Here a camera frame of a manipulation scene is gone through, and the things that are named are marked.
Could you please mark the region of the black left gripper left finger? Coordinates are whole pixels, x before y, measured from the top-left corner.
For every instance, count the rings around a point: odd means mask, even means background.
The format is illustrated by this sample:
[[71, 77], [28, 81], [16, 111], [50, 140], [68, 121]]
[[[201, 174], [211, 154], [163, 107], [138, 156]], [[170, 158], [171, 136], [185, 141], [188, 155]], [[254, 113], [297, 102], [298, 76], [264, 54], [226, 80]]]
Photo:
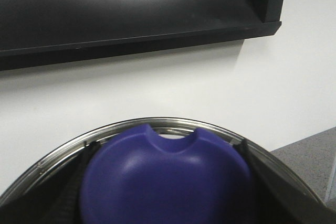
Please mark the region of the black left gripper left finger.
[[45, 182], [1, 206], [1, 223], [82, 223], [79, 190], [97, 151], [91, 143]]

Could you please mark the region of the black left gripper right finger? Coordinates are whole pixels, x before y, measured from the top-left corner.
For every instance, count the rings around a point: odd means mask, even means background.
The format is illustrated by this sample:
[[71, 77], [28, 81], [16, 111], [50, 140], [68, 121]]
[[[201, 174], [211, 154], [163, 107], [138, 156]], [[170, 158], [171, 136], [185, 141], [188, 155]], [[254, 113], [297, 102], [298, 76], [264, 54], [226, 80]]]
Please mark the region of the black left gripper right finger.
[[325, 206], [303, 194], [253, 155], [244, 140], [233, 148], [256, 178], [258, 223], [325, 223]]

